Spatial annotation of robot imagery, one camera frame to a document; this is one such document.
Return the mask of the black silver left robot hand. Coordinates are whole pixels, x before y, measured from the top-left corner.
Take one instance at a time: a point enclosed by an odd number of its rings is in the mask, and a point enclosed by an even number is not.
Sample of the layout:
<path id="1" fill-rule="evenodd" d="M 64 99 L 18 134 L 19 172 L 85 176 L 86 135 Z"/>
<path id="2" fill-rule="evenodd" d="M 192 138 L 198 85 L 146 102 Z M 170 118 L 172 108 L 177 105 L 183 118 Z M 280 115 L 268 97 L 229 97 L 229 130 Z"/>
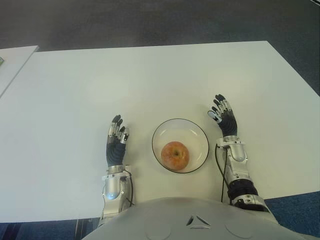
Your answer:
<path id="1" fill-rule="evenodd" d="M 121 115 L 116 115 L 108 130 L 106 143 L 106 163 L 108 167 L 120 166 L 123 164 L 126 144 L 130 136 L 129 129 L 122 126 Z"/>

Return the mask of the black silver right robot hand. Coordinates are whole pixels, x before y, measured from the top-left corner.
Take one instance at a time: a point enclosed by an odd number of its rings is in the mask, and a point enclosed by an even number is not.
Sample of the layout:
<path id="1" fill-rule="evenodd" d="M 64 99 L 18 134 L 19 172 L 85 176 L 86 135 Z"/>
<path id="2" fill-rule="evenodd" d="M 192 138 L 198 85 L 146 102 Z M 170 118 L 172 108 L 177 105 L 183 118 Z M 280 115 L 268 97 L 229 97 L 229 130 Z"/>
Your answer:
<path id="1" fill-rule="evenodd" d="M 237 121 L 227 99 L 223 95 L 217 94 L 213 103 L 215 106 L 212 106 L 211 110 L 209 110 L 207 114 L 218 124 L 222 132 L 222 136 L 237 136 Z"/>

